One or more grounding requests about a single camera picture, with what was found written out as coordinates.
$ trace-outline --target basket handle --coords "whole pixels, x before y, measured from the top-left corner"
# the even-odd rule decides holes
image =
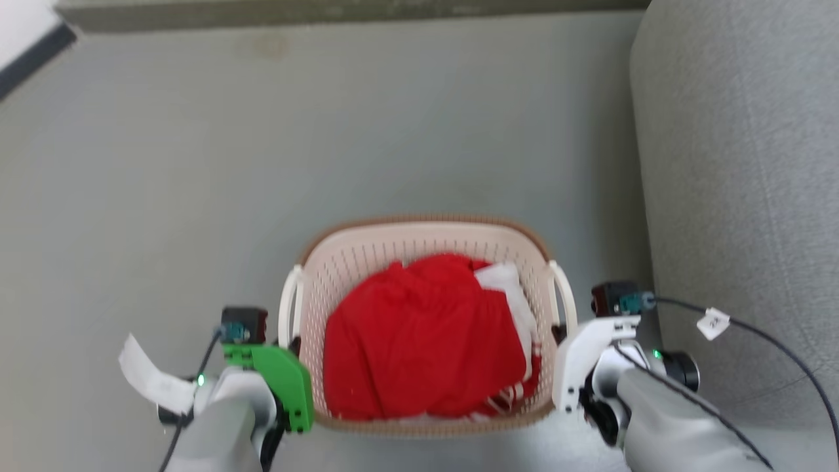
[[[291,312],[291,300],[294,298],[294,312]],[[281,347],[287,348],[294,337],[300,335],[300,311],[303,309],[303,267],[294,266],[283,285],[283,295],[279,299],[277,321],[277,340]]]
[[[562,298],[562,308],[565,310],[565,324],[568,326],[568,334],[576,331],[576,304],[574,303],[574,293],[571,292],[571,283],[568,282],[568,277],[562,268],[556,264],[555,260],[548,262],[550,270],[554,273],[554,283],[556,288],[560,290],[560,297]],[[560,324],[559,310],[557,310],[556,323]]]

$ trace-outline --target laundry basket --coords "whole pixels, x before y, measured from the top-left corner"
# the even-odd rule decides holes
[[[391,262],[409,263],[439,253],[464,254],[492,263],[512,261],[519,268],[524,294],[536,316],[537,340],[545,346],[535,394],[519,412],[485,422],[352,422],[333,417],[323,392],[327,318],[352,288]],[[555,287],[559,289],[564,308],[564,324],[572,333],[577,326],[576,308],[565,273],[550,258],[542,241],[516,223],[441,215],[348,223],[316,239],[289,274],[279,304],[279,342],[289,345],[294,337],[300,336],[300,361],[311,373],[315,420],[325,427],[402,437],[460,436],[524,427],[554,408],[551,391],[555,341],[550,329],[554,324],[563,324]]]

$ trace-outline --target green plastic part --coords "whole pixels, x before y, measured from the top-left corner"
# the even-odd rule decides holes
[[[264,344],[223,344],[229,365],[253,369],[265,379],[268,388],[283,403],[291,431],[306,433],[315,422],[312,380],[297,356],[278,346]]]

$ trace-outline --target gray sofa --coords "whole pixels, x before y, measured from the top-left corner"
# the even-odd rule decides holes
[[[781,339],[839,405],[839,2],[653,0],[631,82],[656,290]],[[703,396],[831,443],[792,362],[735,328],[709,343],[695,320],[660,310]]]

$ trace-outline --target white tag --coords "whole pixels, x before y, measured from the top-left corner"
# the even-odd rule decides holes
[[[133,334],[129,334],[125,340],[119,354],[119,366],[125,380],[146,400],[174,413],[186,414],[192,408],[197,388],[195,384],[161,372]]]
[[[696,327],[709,341],[713,341],[728,328],[730,319],[731,317],[716,308],[708,308],[705,310],[705,316],[696,322]]]

